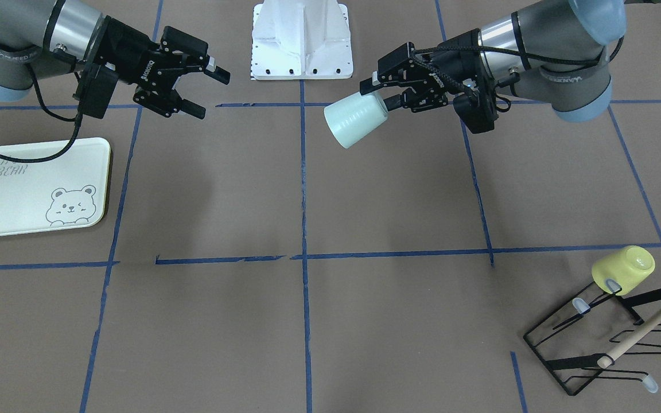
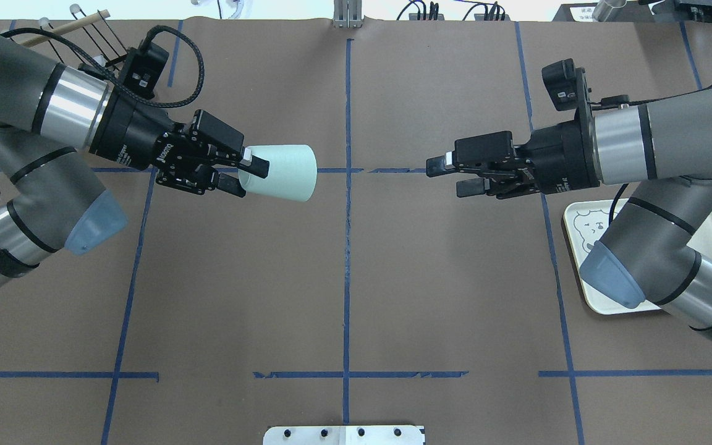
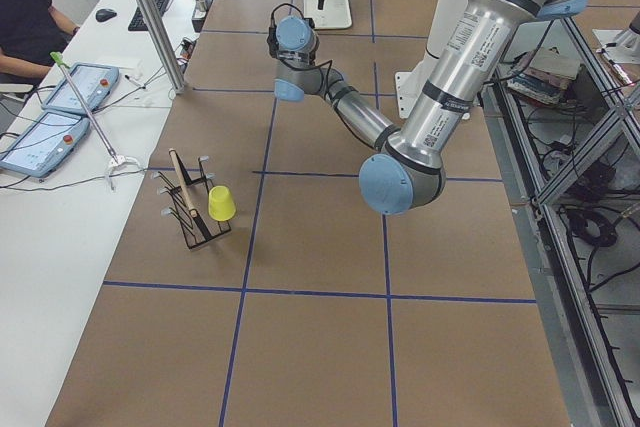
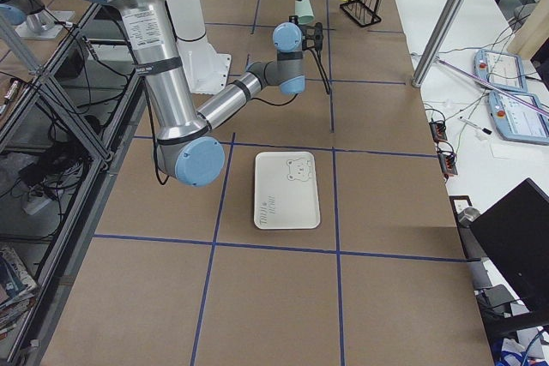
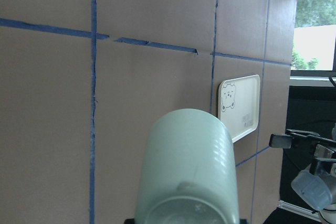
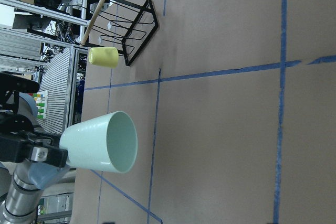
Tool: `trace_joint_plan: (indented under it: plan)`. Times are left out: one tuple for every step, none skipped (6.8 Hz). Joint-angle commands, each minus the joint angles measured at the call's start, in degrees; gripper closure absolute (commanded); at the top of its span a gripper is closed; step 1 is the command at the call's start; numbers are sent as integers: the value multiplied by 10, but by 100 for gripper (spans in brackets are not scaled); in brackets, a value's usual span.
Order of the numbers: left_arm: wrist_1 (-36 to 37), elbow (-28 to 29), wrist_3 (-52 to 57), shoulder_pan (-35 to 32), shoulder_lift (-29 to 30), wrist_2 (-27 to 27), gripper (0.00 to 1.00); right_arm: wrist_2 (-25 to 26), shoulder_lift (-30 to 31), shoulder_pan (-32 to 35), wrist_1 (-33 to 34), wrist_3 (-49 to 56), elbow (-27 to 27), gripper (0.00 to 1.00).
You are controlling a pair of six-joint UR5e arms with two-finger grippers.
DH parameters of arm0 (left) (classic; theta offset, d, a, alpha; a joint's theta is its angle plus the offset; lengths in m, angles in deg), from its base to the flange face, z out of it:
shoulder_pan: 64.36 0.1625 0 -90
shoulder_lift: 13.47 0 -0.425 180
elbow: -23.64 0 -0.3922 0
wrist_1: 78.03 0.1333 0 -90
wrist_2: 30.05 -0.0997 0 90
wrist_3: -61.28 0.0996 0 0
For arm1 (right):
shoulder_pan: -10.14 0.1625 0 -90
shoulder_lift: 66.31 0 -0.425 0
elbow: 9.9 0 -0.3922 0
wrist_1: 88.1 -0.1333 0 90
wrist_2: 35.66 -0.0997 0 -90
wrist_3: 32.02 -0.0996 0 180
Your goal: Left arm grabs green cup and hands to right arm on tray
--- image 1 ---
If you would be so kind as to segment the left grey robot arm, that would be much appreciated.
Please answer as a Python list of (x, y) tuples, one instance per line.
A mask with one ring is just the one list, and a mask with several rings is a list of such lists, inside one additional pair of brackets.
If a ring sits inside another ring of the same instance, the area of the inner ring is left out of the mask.
[(493, 130), (511, 97), (545, 102), (562, 120), (589, 121), (611, 102), (610, 44), (626, 34), (622, 1), (540, 1), (430, 49), (402, 44), (378, 60), (362, 96), (383, 87), (385, 110), (452, 105), (471, 133)]

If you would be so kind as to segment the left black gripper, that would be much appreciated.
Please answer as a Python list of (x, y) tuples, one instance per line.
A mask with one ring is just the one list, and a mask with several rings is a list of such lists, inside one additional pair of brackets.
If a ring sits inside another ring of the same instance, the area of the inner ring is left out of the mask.
[(494, 80), (482, 54), (481, 29), (472, 29), (444, 40), (435, 47), (420, 49), (405, 42), (379, 58), (376, 73), (359, 82), (365, 96), (383, 87), (401, 87), (397, 96), (384, 99), (386, 110), (422, 112), (449, 104), (449, 96), (479, 96), (494, 93)]

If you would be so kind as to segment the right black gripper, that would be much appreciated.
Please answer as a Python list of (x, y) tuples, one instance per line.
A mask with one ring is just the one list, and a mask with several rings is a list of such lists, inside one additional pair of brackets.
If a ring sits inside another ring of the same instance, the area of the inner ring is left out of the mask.
[(183, 99), (176, 91), (181, 76), (201, 72), (228, 85), (231, 73), (209, 56), (209, 44), (172, 26), (154, 42), (131, 26), (106, 16), (87, 52), (87, 66), (100, 64), (117, 72), (118, 82), (136, 86), (132, 99), (166, 118), (183, 112), (205, 118), (205, 107)]

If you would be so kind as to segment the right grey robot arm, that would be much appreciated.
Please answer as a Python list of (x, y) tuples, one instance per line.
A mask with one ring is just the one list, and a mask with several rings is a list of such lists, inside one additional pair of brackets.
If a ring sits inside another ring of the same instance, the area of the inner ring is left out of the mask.
[(209, 45), (171, 26), (160, 41), (81, 1), (0, 1), (0, 101), (23, 99), (39, 79), (78, 73), (74, 99), (85, 116), (105, 115), (118, 82), (136, 86), (137, 104), (166, 118), (204, 107), (182, 99), (181, 76), (205, 75), (228, 84), (230, 73)]

